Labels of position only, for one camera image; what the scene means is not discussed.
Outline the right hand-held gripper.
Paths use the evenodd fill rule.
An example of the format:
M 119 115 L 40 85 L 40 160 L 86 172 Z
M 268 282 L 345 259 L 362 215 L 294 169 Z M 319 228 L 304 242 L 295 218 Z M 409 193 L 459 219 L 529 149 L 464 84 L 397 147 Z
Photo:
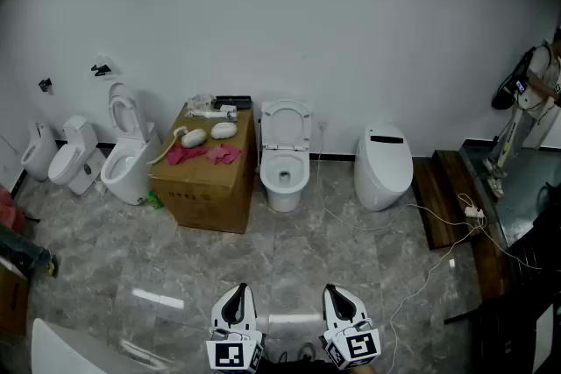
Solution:
M 328 329 L 320 336 L 323 349 L 339 370 L 369 364 L 380 354 L 379 331 L 366 319 L 366 306 L 358 296 L 343 287 L 327 284 L 323 290 L 323 311 L 328 327 L 338 327 L 341 321 L 359 320 L 347 328 Z

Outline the white egg-shaped smart toilet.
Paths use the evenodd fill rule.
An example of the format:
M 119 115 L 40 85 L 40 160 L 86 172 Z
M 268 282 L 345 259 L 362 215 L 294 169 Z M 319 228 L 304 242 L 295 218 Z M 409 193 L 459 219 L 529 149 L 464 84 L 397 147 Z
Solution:
M 354 161 L 354 188 L 368 210 L 381 211 L 410 187 L 413 159 L 404 134 L 390 123 L 371 123 L 360 136 Z

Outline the large brown cardboard box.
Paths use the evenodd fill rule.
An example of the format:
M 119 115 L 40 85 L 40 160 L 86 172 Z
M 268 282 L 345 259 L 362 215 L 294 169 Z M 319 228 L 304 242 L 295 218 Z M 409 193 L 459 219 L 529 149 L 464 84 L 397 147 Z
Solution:
M 213 163 L 205 154 L 176 165 L 166 160 L 150 168 L 150 188 L 181 226 L 245 233 L 257 165 L 256 133 L 251 109 L 238 112 L 237 134 L 209 138 L 209 149 L 229 145 L 240 150 L 230 163 Z

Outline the white toilet with tank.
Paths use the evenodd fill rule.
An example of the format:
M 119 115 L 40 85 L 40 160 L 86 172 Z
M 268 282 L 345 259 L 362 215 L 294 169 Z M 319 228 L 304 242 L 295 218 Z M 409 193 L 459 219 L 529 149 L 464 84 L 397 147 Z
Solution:
M 261 143 L 260 179 L 269 206 L 281 213 L 295 210 L 309 182 L 309 149 L 267 150 Z

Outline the pink cloth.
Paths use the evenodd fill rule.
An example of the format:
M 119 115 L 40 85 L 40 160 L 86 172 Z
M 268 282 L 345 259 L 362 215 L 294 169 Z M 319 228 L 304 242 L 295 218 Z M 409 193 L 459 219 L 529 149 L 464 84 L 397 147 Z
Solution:
M 222 144 L 212 148 L 206 153 L 206 158 L 212 164 L 226 164 L 229 165 L 236 160 L 241 154 L 241 151 L 236 146 Z
M 208 150 L 209 148 L 206 146 L 186 148 L 182 145 L 173 145 L 167 152 L 165 159 L 170 166 L 175 166 L 187 159 L 204 155 Z

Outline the dark wooden step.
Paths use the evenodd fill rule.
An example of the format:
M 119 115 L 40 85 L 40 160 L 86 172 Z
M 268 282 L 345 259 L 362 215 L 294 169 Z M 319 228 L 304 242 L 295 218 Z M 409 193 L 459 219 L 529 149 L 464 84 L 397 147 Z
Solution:
M 483 300 L 506 293 L 507 263 L 490 239 L 491 217 L 458 151 L 436 150 L 430 157 L 413 159 L 412 188 L 420 207 L 428 246 L 432 250 L 469 243 Z M 465 208 L 481 208 L 483 219 L 468 218 Z

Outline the white toilet with raised lid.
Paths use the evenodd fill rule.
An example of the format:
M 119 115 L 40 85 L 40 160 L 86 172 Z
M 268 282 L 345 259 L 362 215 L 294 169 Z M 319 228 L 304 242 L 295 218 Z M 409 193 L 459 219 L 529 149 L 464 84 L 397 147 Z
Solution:
M 103 164 L 101 180 L 121 201 L 139 205 L 147 197 L 149 162 L 159 155 L 160 138 L 135 91 L 123 83 L 110 87 L 108 109 L 117 142 Z

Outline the crumpled white cloth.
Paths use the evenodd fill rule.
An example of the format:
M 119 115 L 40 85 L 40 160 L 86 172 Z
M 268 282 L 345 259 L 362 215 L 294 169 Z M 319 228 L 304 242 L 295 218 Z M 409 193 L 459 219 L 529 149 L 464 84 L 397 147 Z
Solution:
M 216 98 L 208 93 L 197 94 L 188 99 L 189 109 L 213 109 Z

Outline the small brown cardboard box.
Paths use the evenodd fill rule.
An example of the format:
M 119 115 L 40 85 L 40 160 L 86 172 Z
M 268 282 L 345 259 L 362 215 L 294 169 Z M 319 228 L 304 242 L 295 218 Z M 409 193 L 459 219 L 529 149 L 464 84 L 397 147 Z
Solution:
M 29 283 L 0 265 L 0 331 L 11 335 L 26 335 Z

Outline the red bag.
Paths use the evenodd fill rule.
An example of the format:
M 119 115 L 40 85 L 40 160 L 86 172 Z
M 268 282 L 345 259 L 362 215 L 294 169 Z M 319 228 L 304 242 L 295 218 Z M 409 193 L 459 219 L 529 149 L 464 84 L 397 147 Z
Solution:
M 22 234 L 25 229 L 25 215 L 19 210 L 11 193 L 0 184 L 0 223 L 15 233 Z

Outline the white fluffy brush head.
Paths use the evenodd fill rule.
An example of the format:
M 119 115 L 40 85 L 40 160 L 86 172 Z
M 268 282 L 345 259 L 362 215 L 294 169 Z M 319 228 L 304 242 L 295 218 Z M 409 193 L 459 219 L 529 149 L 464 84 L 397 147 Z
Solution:
M 223 122 L 214 125 L 210 131 L 213 139 L 222 140 L 233 138 L 238 132 L 238 127 L 233 122 Z
M 204 129 L 194 129 L 181 137 L 181 145 L 184 148 L 194 148 L 204 144 L 206 140 L 207 133 Z

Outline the plastic-wrapped white tube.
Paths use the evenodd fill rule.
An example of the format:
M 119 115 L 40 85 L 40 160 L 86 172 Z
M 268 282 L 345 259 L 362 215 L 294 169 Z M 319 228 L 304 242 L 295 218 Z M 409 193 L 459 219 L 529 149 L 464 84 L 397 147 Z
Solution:
M 189 109 L 185 113 L 185 116 L 201 117 L 201 118 L 206 118 L 206 119 L 223 119 L 223 120 L 226 120 L 226 121 L 237 121 L 238 120 L 237 111 Z

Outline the black equipment rack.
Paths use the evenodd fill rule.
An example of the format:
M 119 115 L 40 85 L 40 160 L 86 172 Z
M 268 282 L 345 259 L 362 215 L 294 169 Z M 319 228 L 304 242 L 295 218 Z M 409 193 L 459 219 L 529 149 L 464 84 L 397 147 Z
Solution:
M 444 324 L 469 321 L 478 374 L 561 374 L 561 205 L 507 249 L 510 289 Z

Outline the person's black trousers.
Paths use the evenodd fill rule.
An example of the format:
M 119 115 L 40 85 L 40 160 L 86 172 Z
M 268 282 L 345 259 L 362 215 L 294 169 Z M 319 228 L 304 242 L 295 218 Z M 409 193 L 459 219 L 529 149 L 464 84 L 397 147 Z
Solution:
M 323 360 L 272 363 L 262 359 L 255 374 L 340 374 L 335 364 Z

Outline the white toilet with closed lid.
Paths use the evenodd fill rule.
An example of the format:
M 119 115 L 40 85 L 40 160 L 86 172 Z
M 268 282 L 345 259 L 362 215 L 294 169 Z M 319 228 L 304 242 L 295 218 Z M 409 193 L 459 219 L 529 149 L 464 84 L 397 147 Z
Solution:
M 67 142 L 56 152 L 48 169 L 49 180 L 82 195 L 96 181 L 106 160 L 97 147 L 91 123 L 83 116 L 71 116 L 63 125 Z

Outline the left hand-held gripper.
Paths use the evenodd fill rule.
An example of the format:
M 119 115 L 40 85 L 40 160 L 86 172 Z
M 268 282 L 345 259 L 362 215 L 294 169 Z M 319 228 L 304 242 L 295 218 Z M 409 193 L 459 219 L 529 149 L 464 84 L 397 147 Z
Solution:
M 263 356 L 263 334 L 257 327 L 252 289 L 240 283 L 227 291 L 211 311 L 215 324 L 206 342 L 209 366 L 222 373 L 256 373 Z M 244 328 L 227 328 L 241 324 Z

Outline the black plastic tray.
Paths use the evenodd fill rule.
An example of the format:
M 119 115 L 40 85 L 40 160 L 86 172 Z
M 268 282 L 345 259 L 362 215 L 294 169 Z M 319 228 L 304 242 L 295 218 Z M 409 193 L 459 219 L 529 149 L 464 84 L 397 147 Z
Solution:
M 218 95 L 214 101 L 214 108 L 221 109 L 223 106 L 231 106 L 236 109 L 251 109 L 252 98 L 249 95 Z

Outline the small white urinal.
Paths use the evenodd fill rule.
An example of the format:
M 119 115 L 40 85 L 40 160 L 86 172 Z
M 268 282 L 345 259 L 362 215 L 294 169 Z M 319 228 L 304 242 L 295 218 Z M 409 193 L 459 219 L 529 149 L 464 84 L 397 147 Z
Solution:
M 53 133 L 44 123 L 28 122 L 29 144 L 21 158 L 22 167 L 38 181 L 48 179 L 49 166 L 58 149 Z

